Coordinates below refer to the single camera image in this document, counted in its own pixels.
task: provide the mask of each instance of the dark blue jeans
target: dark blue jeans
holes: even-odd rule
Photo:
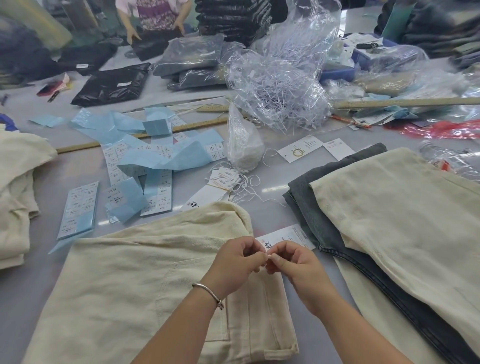
[[[460,334],[428,305],[401,289],[369,255],[345,247],[340,232],[318,207],[313,190],[308,185],[339,168],[386,151],[383,144],[377,143],[339,162],[314,168],[290,182],[288,184],[290,190],[283,197],[297,217],[303,231],[318,249],[347,260],[375,283],[446,360],[452,364],[479,364],[480,359]]]

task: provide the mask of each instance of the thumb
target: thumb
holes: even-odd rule
[[[264,252],[256,252],[255,254],[246,257],[246,259],[248,262],[249,270],[254,271],[260,268],[260,266],[264,265],[267,262],[268,257],[267,254]]]
[[[272,262],[280,270],[280,272],[285,273],[287,276],[293,276],[295,270],[295,263],[289,262],[288,260],[282,258],[278,254],[273,253],[270,256]]]

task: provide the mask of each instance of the forearm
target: forearm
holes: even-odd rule
[[[128,16],[128,14],[124,13],[120,9],[117,9],[117,11],[119,13],[120,20],[123,23],[123,26],[125,27],[125,29],[127,29],[127,30],[133,29],[133,26],[132,26],[132,23],[130,21],[130,17]]]
[[[185,19],[187,19],[188,14],[190,14],[191,9],[192,9],[192,0],[188,0],[186,3],[182,4],[179,15],[177,17],[177,21],[180,23],[184,23]]]
[[[196,364],[215,310],[213,297],[193,288],[132,364]]]
[[[338,292],[324,295],[315,315],[324,324],[344,364],[412,364]]]

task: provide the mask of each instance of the plastic bottle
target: plastic bottle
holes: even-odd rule
[[[473,169],[461,154],[453,149],[442,148],[428,140],[420,143],[420,154],[438,169],[453,172],[472,181],[480,182],[480,172]]]

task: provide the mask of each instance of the person's arm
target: person's arm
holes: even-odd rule
[[[284,241],[267,254],[268,273],[288,276],[307,309],[325,326],[344,364],[412,364],[340,296],[310,249]]]
[[[192,9],[192,0],[187,0],[187,2],[183,3],[180,7],[179,15],[175,20],[175,23],[172,26],[172,29],[178,28],[183,35],[185,35],[185,29],[183,28],[183,23],[185,19],[187,19],[188,14],[190,14],[190,10]]]
[[[133,27],[133,25],[130,21],[130,16],[127,13],[125,13],[124,11],[122,11],[121,9],[117,9],[117,11],[119,13],[120,20],[123,23],[123,26],[127,30],[127,42],[129,44],[132,44],[133,37],[135,37],[137,39],[141,39],[138,36],[137,31],[135,30],[135,28]]]
[[[200,283],[224,300],[266,261],[265,249],[253,237],[231,239],[222,245]],[[209,292],[193,288],[132,364],[196,364],[216,309],[217,302]]]

